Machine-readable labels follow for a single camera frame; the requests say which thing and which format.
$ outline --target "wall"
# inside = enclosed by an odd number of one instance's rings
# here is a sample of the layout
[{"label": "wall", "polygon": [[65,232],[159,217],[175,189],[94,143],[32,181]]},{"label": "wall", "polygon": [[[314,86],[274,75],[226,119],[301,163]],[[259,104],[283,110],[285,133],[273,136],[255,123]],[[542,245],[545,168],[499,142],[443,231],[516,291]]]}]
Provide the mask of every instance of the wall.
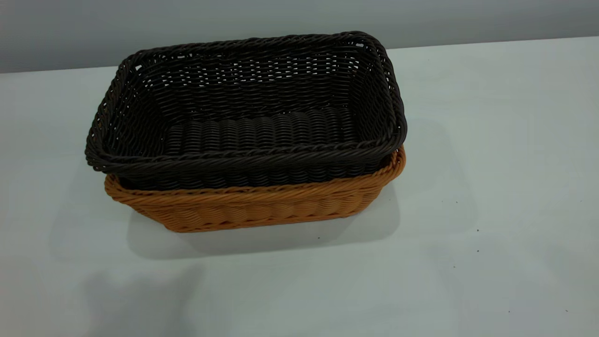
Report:
[{"label": "wall", "polygon": [[362,30],[387,48],[599,35],[598,0],[0,0],[0,72],[170,44]]}]

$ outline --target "table surface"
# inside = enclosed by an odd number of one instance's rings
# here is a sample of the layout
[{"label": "table surface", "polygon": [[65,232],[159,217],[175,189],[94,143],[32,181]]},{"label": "table surface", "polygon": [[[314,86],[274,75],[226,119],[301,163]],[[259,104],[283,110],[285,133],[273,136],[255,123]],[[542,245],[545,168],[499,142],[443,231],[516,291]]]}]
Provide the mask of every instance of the table surface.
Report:
[{"label": "table surface", "polygon": [[85,162],[116,67],[0,74],[0,334],[597,336],[599,37],[389,57],[407,166],[367,210],[196,234]]}]

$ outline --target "stacked baskets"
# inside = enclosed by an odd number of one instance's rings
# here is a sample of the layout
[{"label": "stacked baskets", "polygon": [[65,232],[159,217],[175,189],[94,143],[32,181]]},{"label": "stacked baskets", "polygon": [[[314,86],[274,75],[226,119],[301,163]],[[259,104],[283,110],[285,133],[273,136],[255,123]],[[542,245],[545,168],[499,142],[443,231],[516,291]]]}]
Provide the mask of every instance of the stacked baskets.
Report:
[{"label": "stacked baskets", "polygon": [[390,60],[362,32],[187,44],[125,59],[86,156],[174,231],[349,216],[404,165]]}]

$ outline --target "basket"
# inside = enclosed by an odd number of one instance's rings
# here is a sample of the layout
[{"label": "basket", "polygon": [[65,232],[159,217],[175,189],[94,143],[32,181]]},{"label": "basket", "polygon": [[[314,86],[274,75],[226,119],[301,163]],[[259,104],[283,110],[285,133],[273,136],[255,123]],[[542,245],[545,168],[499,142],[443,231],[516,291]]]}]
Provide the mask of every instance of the basket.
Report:
[{"label": "basket", "polygon": [[392,64],[372,36],[252,38],[125,59],[86,157],[129,188],[307,183],[376,171],[406,131]]},{"label": "basket", "polygon": [[342,218],[365,209],[406,164],[403,147],[383,169],[329,182],[257,188],[140,191],[108,175],[106,193],[176,232],[225,230]]}]

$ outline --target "woven pattern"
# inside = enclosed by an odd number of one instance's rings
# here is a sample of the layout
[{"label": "woven pattern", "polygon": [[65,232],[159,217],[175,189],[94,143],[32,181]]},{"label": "woven pattern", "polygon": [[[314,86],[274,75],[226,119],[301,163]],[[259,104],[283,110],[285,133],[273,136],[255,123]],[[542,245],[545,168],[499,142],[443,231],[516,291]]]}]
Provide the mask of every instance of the woven pattern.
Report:
[{"label": "woven pattern", "polygon": [[197,188],[219,186],[193,185],[202,176],[228,173],[262,181],[290,169],[305,176],[366,165],[368,173],[406,131],[393,67],[375,38],[253,38],[125,59],[92,123],[86,157],[131,187]]},{"label": "woven pattern", "polygon": [[396,178],[406,164],[403,147],[381,170],[329,182],[178,191],[128,190],[114,175],[106,193],[177,232],[212,231],[317,221],[356,214]]}]

